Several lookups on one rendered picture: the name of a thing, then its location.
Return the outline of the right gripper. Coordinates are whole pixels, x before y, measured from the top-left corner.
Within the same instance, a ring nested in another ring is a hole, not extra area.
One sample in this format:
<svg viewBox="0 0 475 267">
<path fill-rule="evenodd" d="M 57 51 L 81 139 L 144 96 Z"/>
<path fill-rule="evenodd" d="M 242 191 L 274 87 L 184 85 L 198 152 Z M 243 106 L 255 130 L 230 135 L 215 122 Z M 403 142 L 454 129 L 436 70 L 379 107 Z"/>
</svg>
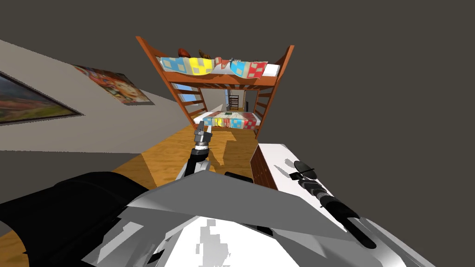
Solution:
<svg viewBox="0 0 475 267">
<path fill-rule="evenodd" d="M 317 193 L 322 192 L 322 185 L 318 183 L 316 180 L 311 179 L 299 179 L 298 184 L 309 193 Z"/>
</svg>

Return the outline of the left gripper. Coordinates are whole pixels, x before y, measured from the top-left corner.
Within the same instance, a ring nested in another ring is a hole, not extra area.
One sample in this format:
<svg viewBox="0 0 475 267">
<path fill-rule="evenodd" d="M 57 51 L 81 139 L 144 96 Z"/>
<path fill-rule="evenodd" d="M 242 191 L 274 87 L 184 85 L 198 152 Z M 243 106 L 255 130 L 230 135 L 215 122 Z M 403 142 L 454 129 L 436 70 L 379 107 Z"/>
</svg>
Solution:
<svg viewBox="0 0 475 267">
<path fill-rule="evenodd" d="M 212 138 L 212 125 L 207 126 L 207 130 L 204 131 L 204 122 L 200 121 L 197 125 L 197 129 L 194 132 L 194 141 L 196 143 L 204 143 L 208 145 Z"/>
</svg>

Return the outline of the black round plate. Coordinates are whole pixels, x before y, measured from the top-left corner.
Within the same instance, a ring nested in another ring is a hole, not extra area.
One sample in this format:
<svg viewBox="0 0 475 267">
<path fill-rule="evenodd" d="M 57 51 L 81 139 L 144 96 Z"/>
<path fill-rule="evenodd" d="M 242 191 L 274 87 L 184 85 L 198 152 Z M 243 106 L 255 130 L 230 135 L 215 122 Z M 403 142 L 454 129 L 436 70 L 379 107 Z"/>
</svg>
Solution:
<svg viewBox="0 0 475 267">
<path fill-rule="evenodd" d="M 297 170 L 297 172 L 302 175 L 303 177 L 311 180 L 316 180 L 317 175 L 314 171 L 314 168 L 309 167 L 307 164 L 301 162 L 301 161 L 295 161 L 294 162 L 294 167 Z"/>
</svg>

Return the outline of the white table with brown side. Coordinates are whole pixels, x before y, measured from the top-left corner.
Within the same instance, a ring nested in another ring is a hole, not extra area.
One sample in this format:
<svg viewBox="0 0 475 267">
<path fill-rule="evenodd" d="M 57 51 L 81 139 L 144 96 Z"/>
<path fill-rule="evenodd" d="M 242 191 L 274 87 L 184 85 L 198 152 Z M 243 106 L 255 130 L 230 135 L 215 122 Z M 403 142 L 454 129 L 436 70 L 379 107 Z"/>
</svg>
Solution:
<svg viewBox="0 0 475 267">
<path fill-rule="evenodd" d="M 304 190 L 289 176 L 296 172 L 294 162 L 298 158 L 283 144 L 258 144 L 250 160 L 254 183 L 302 198 L 318 210 L 331 225 L 346 232 L 343 226 L 321 207 L 314 196 Z"/>
</svg>

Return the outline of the wooden bunk bed, patchwork blankets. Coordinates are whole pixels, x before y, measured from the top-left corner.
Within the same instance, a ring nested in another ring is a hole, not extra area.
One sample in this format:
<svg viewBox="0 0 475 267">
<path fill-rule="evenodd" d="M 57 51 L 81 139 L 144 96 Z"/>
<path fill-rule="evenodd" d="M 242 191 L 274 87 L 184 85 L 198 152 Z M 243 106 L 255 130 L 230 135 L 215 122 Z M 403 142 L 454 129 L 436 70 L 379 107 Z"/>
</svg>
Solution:
<svg viewBox="0 0 475 267">
<path fill-rule="evenodd" d="M 177 72 L 166 72 L 163 70 L 162 66 L 158 61 L 159 58 L 166 57 L 167 55 L 161 51 L 152 47 L 148 42 L 140 36 L 136 37 L 137 41 L 141 45 L 141 48 L 144 50 L 150 61 L 153 63 L 155 69 L 161 76 L 166 87 L 174 96 L 176 102 L 186 115 L 187 119 L 190 121 L 194 129 L 197 127 L 197 123 L 191 118 L 192 115 L 196 115 L 203 111 L 208 111 L 206 107 L 199 109 L 197 111 L 188 112 L 186 106 L 192 104 L 204 104 L 204 99 L 202 98 L 199 101 L 190 101 L 184 102 L 180 99 L 179 94 L 193 94 L 199 95 L 202 97 L 201 89 L 235 89 L 235 90 L 250 90 L 258 92 L 256 97 L 256 103 L 253 113 L 261 117 L 261 122 L 259 126 L 255 126 L 254 133 L 256 139 L 258 138 L 265 118 L 268 114 L 268 110 L 271 107 L 277 88 L 280 84 L 280 80 L 286 70 L 286 67 L 291 58 L 292 52 L 295 48 L 294 45 L 290 45 L 285 54 L 276 62 L 280 66 L 280 70 L 276 77 L 273 76 L 264 76 L 261 79 L 244 79 L 237 77 L 236 75 L 227 75 L 227 74 L 207 74 L 204 76 L 191 76 L 186 74 L 181 74 Z"/>
</svg>

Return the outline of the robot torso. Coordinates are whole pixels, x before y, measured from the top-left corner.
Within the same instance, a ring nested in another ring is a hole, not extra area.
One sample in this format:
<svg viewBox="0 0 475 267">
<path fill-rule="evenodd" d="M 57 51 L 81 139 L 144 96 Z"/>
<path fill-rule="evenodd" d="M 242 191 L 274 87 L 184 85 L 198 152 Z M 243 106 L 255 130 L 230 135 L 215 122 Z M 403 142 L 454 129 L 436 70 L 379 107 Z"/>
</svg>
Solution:
<svg viewBox="0 0 475 267">
<path fill-rule="evenodd" d="M 207 200 L 199 215 L 158 211 L 158 220 L 143 224 L 137 236 L 168 239 L 197 217 L 210 217 L 271 229 L 307 250 L 307 262 L 352 267 L 435 267 L 376 223 L 360 217 L 350 221 L 377 245 L 365 248 L 354 236 L 331 225 L 302 198 L 211 171 L 199 171 L 174 182 L 184 184 Z"/>
</svg>

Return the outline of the landscape picture in dark frame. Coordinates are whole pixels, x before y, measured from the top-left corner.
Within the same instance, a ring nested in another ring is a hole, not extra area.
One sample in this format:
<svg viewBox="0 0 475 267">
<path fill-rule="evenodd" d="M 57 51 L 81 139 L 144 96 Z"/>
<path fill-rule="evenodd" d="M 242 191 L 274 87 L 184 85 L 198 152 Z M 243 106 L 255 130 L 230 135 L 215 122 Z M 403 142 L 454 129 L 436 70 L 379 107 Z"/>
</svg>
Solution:
<svg viewBox="0 0 475 267">
<path fill-rule="evenodd" d="M 0 125 L 83 114 L 0 71 Z"/>
</svg>

